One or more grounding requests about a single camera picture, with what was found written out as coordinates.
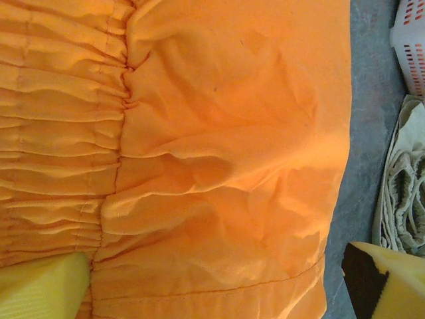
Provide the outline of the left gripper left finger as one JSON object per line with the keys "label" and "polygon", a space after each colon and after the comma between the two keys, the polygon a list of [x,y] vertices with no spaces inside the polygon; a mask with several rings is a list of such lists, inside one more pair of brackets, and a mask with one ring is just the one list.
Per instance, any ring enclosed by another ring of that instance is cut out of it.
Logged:
{"label": "left gripper left finger", "polygon": [[90,284],[84,253],[1,268],[2,318],[75,318]]}

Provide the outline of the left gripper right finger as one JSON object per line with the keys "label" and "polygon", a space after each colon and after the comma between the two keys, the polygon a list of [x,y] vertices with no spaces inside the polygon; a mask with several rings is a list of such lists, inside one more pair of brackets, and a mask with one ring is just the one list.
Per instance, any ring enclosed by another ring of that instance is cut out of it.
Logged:
{"label": "left gripper right finger", "polygon": [[341,263],[357,318],[423,318],[424,259],[363,242]]}

